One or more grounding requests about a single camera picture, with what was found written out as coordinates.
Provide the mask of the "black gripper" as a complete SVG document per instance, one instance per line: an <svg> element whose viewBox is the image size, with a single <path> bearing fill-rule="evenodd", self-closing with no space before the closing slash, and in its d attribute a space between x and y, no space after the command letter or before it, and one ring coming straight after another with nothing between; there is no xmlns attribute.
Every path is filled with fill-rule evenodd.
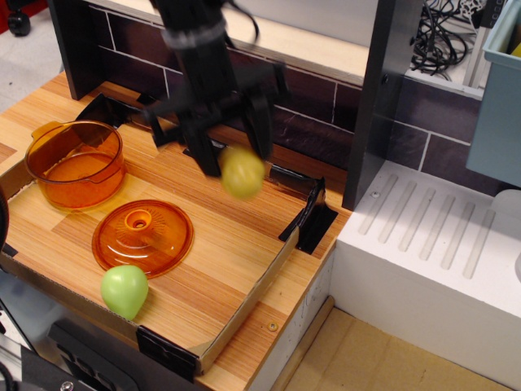
<svg viewBox="0 0 521 391"><path fill-rule="evenodd" d="M144 110L157 146L179 139L206 176L221 169L206 129L240 116L250 145L267 160L273 151L273 106L289 95L284 63L234 66L225 39L201 45L168 42L184 76L171 97Z"/></svg>

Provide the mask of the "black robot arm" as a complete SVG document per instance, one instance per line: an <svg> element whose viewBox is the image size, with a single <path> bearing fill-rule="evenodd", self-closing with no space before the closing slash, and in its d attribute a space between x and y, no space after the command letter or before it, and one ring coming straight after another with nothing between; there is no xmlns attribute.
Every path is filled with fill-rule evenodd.
<svg viewBox="0 0 521 391"><path fill-rule="evenodd" d="M280 63L235 66L221 11L223 1L154 1L163 39L175 54L183 83L163 101L144 109L156 146L185 143L203 173L221 176L207 132L240 119L250 145L263 160L273 151L274 105L289 95Z"/></svg>

